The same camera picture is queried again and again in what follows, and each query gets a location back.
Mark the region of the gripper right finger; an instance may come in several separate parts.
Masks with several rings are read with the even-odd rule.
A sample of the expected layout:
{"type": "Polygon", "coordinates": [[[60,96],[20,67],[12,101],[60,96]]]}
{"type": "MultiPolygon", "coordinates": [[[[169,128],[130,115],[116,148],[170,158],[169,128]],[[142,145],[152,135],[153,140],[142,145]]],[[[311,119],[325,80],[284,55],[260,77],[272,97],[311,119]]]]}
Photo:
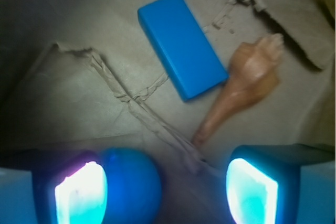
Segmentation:
{"type": "Polygon", "coordinates": [[[335,223],[335,148],[241,145],[227,166],[226,197],[235,223],[335,223]]]}

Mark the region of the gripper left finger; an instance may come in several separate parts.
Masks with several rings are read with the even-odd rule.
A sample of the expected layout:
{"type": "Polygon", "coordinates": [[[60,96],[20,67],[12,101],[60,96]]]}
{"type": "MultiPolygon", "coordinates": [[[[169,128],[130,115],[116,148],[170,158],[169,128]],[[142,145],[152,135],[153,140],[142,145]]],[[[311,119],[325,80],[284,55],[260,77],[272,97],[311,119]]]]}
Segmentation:
{"type": "Polygon", "coordinates": [[[1,223],[102,223],[107,191],[93,151],[1,151],[1,223]]]}

